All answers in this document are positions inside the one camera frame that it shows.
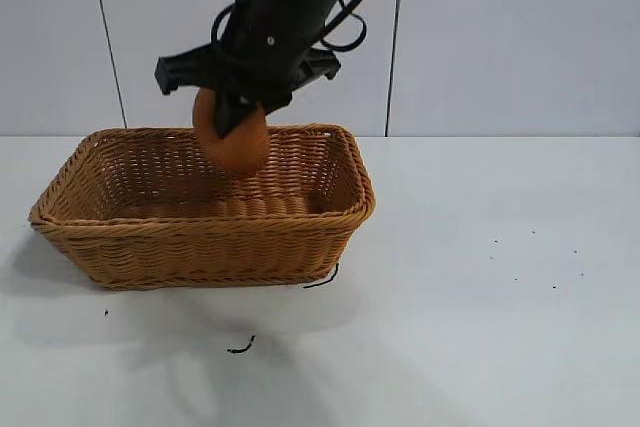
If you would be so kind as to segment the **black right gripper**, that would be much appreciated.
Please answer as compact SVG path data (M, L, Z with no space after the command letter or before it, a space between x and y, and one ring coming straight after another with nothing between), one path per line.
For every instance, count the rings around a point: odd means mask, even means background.
M256 111L253 101L269 116L287 107L294 91L337 75L341 48L325 37L341 23L340 14L329 16L340 5L304 0L255 18L254 0L234 0L214 18L208 43L157 60L157 85L165 96L187 86L219 91L215 130L226 138Z

